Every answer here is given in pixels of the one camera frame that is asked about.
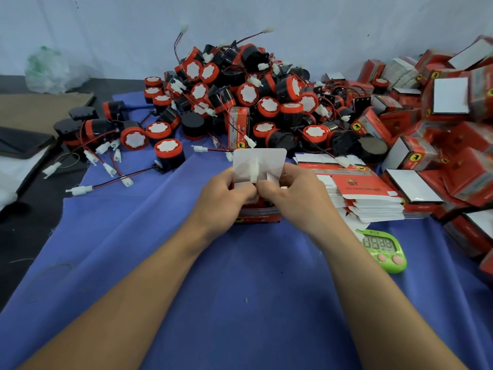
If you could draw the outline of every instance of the product box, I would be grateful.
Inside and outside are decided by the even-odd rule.
[[[361,83],[371,83],[374,79],[380,78],[385,69],[385,63],[380,60],[368,60],[364,63],[359,73],[358,81]]]
[[[447,218],[451,218],[466,208],[469,208],[470,205],[465,201],[456,199],[451,196],[447,191],[445,184],[443,183],[442,175],[443,171],[441,170],[424,170],[419,171],[418,174],[421,178],[430,186],[435,193],[440,196],[443,204],[441,204],[438,208],[436,208],[432,215],[438,220],[446,220]]]
[[[351,128],[360,136],[370,134],[387,144],[392,140],[390,131],[380,122],[372,107],[367,107],[361,117],[351,124]]]
[[[406,219],[429,217],[443,204],[440,196],[414,170],[385,170],[381,178],[402,197]]]
[[[466,121],[469,116],[468,77],[432,79],[421,97],[422,119]]]
[[[382,171],[425,170],[436,155],[435,149],[422,137],[401,136],[382,162]]]
[[[371,105],[376,115],[403,110],[402,105],[397,100],[384,95],[372,96]]]
[[[247,147],[245,135],[250,136],[250,108],[244,106],[233,106],[230,109],[231,117],[225,115],[226,132],[228,133],[228,148],[243,149]]]
[[[379,119],[391,133],[391,136],[394,137],[421,120],[421,109],[392,111],[380,115]]]
[[[493,117],[493,64],[470,72],[469,106],[476,122]]]
[[[468,257],[485,255],[493,249],[492,211],[462,214],[445,224],[443,229]]]
[[[466,147],[443,167],[443,181],[455,198],[481,207],[493,201],[493,159]]]
[[[454,155],[466,147],[493,155],[493,127],[473,122],[461,122],[455,126],[442,143],[441,148]]]

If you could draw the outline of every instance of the white plastic connector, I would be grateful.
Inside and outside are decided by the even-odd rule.
[[[192,145],[193,147],[193,151],[194,152],[199,152],[199,153],[202,153],[202,152],[208,152],[208,149],[204,146],[200,146],[200,145]]]
[[[206,108],[206,113],[208,115],[210,115],[211,117],[217,117],[216,113],[215,113],[215,110],[214,109],[211,109],[211,108]]]
[[[122,183],[125,185],[125,187],[130,187],[131,185],[134,184],[134,181],[131,180],[130,178],[125,178],[122,179]]]
[[[122,162],[122,153],[120,152],[120,149],[115,150],[115,155],[113,156],[113,159],[116,162]]]
[[[213,60],[213,58],[214,58],[214,55],[212,53],[209,53],[209,54],[208,53],[204,53],[202,56],[204,57],[204,62],[205,63],[211,62]]]
[[[86,155],[87,160],[94,166],[96,165],[96,163],[98,163],[98,159],[96,158],[96,156],[89,150],[84,150],[84,154]]]
[[[254,149],[257,146],[257,143],[250,139],[248,136],[245,135],[244,138],[250,148]]]
[[[258,159],[250,161],[250,183],[257,182],[259,170]]]
[[[71,189],[66,189],[65,192],[71,192],[72,196],[79,196],[92,191],[92,186],[78,186]]]
[[[48,179],[48,177],[50,177],[55,171],[57,171],[57,168],[59,168],[61,165],[61,162],[57,162],[44,169],[42,172],[43,174],[46,174],[46,177],[44,177],[43,179]]]
[[[329,115],[329,111],[323,105],[319,105],[317,109],[315,109],[315,112],[322,117],[327,117]]]
[[[110,143],[105,142],[104,144],[101,144],[99,147],[96,148],[96,153],[97,154],[103,154],[106,153],[106,151],[109,149]]]
[[[250,82],[251,84],[253,84],[256,87],[263,87],[264,86],[260,80],[258,80],[257,78],[254,78],[253,76],[250,76],[250,78],[248,78],[248,82]]]
[[[272,71],[274,72],[275,75],[279,74],[280,73],[279,65],[273,63],[272,64]]]
[[[111,175],[112,178],[115,176],[115,174],[117,174],[116,170],[113,167],[109,166],[106,162],[103,162],[102,166],[105,168],[106,172]]]
[[[113,148],[113,150],[116,150],[120,146],[120,139],[115,139],[113,140],[109,146]]]

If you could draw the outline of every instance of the blue tablecloth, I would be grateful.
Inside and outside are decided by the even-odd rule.
[[[141,92],[114,98],[144,104]],[[133,111],[132,118],[146,112]],[[183,140],[181,131],[177,137]],[[132,178],[131,187],[117,182],[65,199],[59,226],[0,315],[1,369],[24,361],[151,255],[208,179],[231,165],[223,153],[193,154],[190,142],[183,144],[187,161],[174,173],[149,171]],[[122,154],[123,173],[155,158],[150,146]],[[82,185],[109,179],[98,164]],[[471,369],[493,367],[493,294],[477,265],[431,218],[371,228],[400,241],[409,265],[392,278],[447,346]],[[385,351],[379,343],[375,349]],[[283,220],[235,225],[214,241],[192,267],[142,367],[361,365],[322,254]]]

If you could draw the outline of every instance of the cardboard box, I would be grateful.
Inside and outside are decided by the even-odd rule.
[[[467,77],[432,79],[422,93],[422,119],[428,121],[469,120],[467,99]]]
[[[470,72],[469,106],[477,122],[493,117],[493,64]]]
[[[384,72],[385,63],[380,60],[368,60],[364,63],[359,73],[358,81],[361,83],[371,83],[374,79],[380,78]]]
[[[425,170],[436,156],[435,149],[423,138],[401,136],[382,162],[382,171]]]
[[[372,96],[371,105],[373,106],[373,111],[376,115],[404,110],[397,100],[384,95]]]
[[[228,133],[228,148],[243,149],[247,147],[244,135],[250,136],[250,108],[244,106],[233,106],[230,110],[230,121],[236,128],[225,119],[226,132]]]
[[[455,126],[441,145],[448,154],[455,155],[466,147],[493,155],[493,127],[473,122]]]
[[[441,170],[424,170],[419,171],[418,174],[443,201],[443,204],[436,208],[432,213],[435,218],[445,220],[470,207],[465,201],[456,199],[450,195],[443,183],[443,172]]]
[[[389,130],[380,122],[371,107],[366,108],[361,117],[351,124],[351,128],[360,136],[370,134],[387,144],[391,142],[392,136]]]
[[[391,136],[394,137],[421,120],[421,109],[392,111],[382,114],[379,119],[391,133]]]
[[[440,196],[414,170],[385,170],[381,178],[402,197],[406,219],[429,217],[443,204]]]
[[[453,57],[453,53],[441,52],[434,49],[428,49],[416,63],[416,70],[420,71],[427,64],[441,63],[447,64],[447,61]]]
[[[455,198],[481,207],[493,200],[493,159],[466,147],[443,167],[443,181]]]
[[[491,213],[462,214],[443,226],[447,234],[470,258],[485,255],[493,248]]]

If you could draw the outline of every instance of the red box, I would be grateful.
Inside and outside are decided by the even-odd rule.
[[[493,127],[473,122],[461,122],[455,126],[442,143],[441,148],[454,155],[466,147],[493,155]]]
[[[391,136],[397,136],[421,120],[421,109],[392,111],[379,118]]]
[[[433,49],[428,49],[420,58],[420,60],[416,63],[416,70],[420,71],[427,64],[430,63],[442,63],[447,65],[447,61],[454,56],[453,53],[441,52]]]
[[[470,72],[469,107],[477,122],[493,117],[493,64]]]
[[[389,144],[392,135],[387,128],[380,122],[371,106],[367,107],[361,117],[351,124],[351,128],[360,136],[370,134]]]
[[[448,222],[443,229],[470,258],[484,255],[493,248],[491,238],[465,215],[460,215]]]
[[[443,201],[443,204],[441,204],[433,211],[433,216],[435,218],[450,218],[460,211],[464,210],[465,208],[470,207],[470,205],[465,201],[456,199],[448,193],[447,188],[443,183],[443,172],[441,170],[424,170],[419,171],[418,174],[436,192],[436,194],[440,196]]]
[[[384,69],[385,63],[382,61],[368,60],[364,63],[363,68],[359,73],[358,81],[361,83],[371,83],[374,79],[380,78]]]
[[[443,167],[443,181],[455,198],[481,207],[493,200],[493,160],[466,147]]]

